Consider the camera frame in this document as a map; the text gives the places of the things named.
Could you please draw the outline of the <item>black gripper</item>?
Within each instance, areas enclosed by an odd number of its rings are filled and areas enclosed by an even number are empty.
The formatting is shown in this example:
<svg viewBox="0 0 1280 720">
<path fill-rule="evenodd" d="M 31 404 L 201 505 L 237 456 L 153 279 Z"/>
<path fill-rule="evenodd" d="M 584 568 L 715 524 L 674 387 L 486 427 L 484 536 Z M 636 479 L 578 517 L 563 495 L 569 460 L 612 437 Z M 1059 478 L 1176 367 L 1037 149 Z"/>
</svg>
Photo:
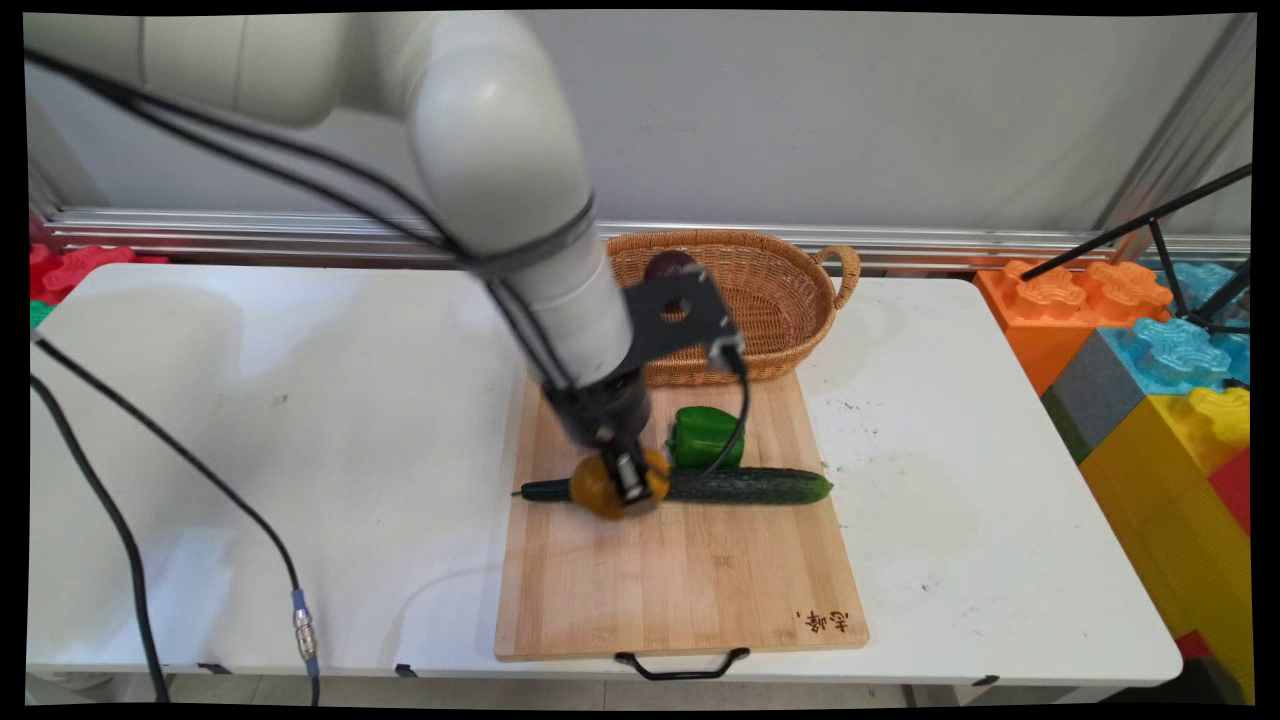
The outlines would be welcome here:
<svg viewBox="0 0 1280 720">
<path fill-rule="evenodd" d="M 576 389 L 543 382 L 543 396 L 576 445 L 590 448 L 579 473 L 607 473 L 622 509 L 653 509 L 655 495 L 641 436 L 652 418 L 643 369 L 617 372 Z"/>
</svg>

